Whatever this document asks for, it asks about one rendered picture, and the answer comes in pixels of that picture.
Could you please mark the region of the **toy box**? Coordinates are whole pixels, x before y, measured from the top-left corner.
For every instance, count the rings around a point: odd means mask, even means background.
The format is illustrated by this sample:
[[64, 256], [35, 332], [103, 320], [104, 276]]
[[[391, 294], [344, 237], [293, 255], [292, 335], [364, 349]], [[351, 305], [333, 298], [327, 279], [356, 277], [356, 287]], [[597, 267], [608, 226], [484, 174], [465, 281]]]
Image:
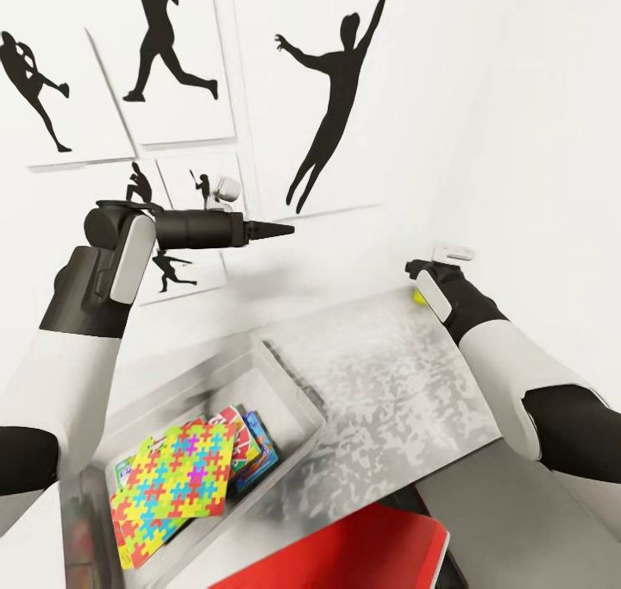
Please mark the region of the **toy box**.
[[[124, 569], [110, 498], [116, 464], [170, 426], [234, 404], [253, 411], [279, 463], [242, 495], [227, 486], [223, 516], [190, 518], [140, 569]], [[164, 589], [231, 524], [298, 464], [326, 420], [257, 335], [249, 335], [106, 417], [97, 452], [76, 478], [57, 484], [64, 551], [64, 589]]]

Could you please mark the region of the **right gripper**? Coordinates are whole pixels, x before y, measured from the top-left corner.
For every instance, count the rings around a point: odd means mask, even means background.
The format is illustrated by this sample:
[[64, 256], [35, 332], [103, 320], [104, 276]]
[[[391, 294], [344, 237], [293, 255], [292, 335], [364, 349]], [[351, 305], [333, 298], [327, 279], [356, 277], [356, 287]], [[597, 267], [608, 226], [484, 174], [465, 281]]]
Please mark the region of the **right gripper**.
[[426, 269], [431, 265], [434, 265], [434, 262], [414, 259], [411, 263], [406, 263], [405, 272], [410, 274], [411, 279], [417, 280], [417, 276], [420, 271], [422, 271], [422, 269]]

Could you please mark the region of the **board game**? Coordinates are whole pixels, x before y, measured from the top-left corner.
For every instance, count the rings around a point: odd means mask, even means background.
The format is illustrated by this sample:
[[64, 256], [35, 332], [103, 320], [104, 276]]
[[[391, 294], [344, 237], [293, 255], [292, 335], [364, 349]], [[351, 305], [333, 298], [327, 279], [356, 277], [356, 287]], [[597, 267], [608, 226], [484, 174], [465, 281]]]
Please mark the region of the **board game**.
[[250, 432], [254, 434], [255, 440], [257, 444], [259, 444], [260, 451], [262, 451], [262, 456], [251, 467], [248, 467], [247, 470], [243, 470], [234, 480], [238, 492], [242, 495], [250, 486], [257, 482], [257, 480], [278, 465], [279, 457], [275, 454], [254, 412], [250, 411], [247, 415], [241, 417], [241, 419], [250, 429]]
[[[154, 452], [155, 449], [160, 448], [160, 446], [162, 446], [164, 442], [166, 442], [166, 436], [162, 436], [159, 440], [156, 440], [155, 445], [150, 446], [150, 448]], [[125, 461], [120, 462], [120, 464], [116, 464], [115, 468], [118, 483], [121, 483], [125, 478], [129, 476], [131, 468], [133, 468], [133, 465], [135, 464], [135, 460], [136, 454], [130, 455], [130, 457], [128, 459], [125, 459]]]
[[[228, 486], [229, 483], [235, 480], [236, 477], [243, 472], [243, 470], [247, 470], [248, 467], [251, 467], [262, 456], [262, 451], [260, 451], [259, 444], [257, 444], [254, 434], [252, 434], [247, 425], [245, 425], [245, 422], [243, 422], [242, 417], [238, 413], [234, 404], [230, 404], [224, 409], [223, 412], [207, 421], [207, 424], [209, 423], [236, 423], [234, 449], [231, 460], [231, 468], [233, 468], [235, 475], [229, 479], [227, 484]], [[124, 486], [127, 484], [127, 480], [128, 478], [125, 478], [121, 483], [117, 484], [118, 491], [119, 489], [124, 489]], [[112, 498], [115, 498], [116, 496], [117, 491], [112, 495]], [[112, 522], [114, 522], [114, 511], [116, 511], [116, 507], [114, 506], [112, 498], [110, 498], [110, 511], [112, 513]], [[126, 544], [124, 537], [122, 537], [121, 524], [119, 522], [114, 522], [113, 524], [114, 531], [116, 532], [117, 547], [119, 548], [122, 568], [128, 569], [135, 567], [131, 560], [128, 544]]]

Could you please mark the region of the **jigsaw puzzle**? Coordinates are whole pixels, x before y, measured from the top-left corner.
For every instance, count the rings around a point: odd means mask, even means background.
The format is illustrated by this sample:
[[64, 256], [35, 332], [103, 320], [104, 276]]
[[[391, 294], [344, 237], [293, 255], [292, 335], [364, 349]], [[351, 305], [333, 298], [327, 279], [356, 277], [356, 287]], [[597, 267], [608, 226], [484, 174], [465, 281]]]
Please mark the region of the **jigsaw puzzle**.
[[192, 423], [141, 443], [114, 520], [223, 516], [236, 425]]
[[[204, 417], [196, 417], [192, 420], [193, 425], [236, 425], [236, 423], [207, 424]], [[229, 479], [235, 473], [229, 465]], [[228, 479], [228, 482], [229, 482]], [[126, 489], [126, 485], [124, 486]], [[112, 498], [116, 507], [121, 499], [124, 489], [117, 489], [117, 496]], [[114, 517], [116, 516], [114, 511]], [[119, 522], [135, 569], [140, 569], [190, 518], [192, 517], [167, 517], [152, 518], [147, 520], [114, 520]]]

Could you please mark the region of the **tennis ball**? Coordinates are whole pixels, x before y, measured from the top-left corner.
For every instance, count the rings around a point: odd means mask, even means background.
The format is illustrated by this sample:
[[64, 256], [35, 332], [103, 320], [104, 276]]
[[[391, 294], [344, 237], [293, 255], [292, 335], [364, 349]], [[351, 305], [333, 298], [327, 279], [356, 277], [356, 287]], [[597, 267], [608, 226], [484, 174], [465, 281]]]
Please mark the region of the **tennis ball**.
[[418, 289], [416, 289], [413, 294], [412, 294], [412, 298], [415, 301], [415, 303], [420, 304], [420, 305], [426, 305], [427, 301], [422, 297], [421, 293], [418, 291]]

